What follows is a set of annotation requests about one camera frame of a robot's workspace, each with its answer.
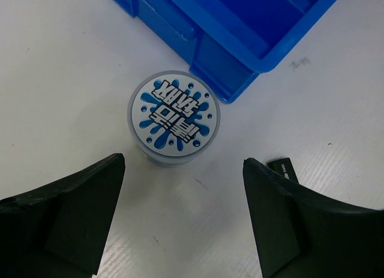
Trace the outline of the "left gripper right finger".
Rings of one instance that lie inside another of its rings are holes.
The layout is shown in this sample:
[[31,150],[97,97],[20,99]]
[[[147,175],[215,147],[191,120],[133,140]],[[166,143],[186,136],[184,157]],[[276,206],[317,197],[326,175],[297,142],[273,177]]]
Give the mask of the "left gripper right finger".
[[341,202],[256,159],[243,179],[263,277],[382,277],[383,211]]

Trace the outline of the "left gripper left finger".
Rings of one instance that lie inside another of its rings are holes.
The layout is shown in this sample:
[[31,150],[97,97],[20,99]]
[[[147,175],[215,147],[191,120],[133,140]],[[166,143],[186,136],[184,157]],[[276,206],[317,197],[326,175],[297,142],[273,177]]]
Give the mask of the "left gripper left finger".
[[124,173],[115,153],[1,200],[1,277],[97,275]]

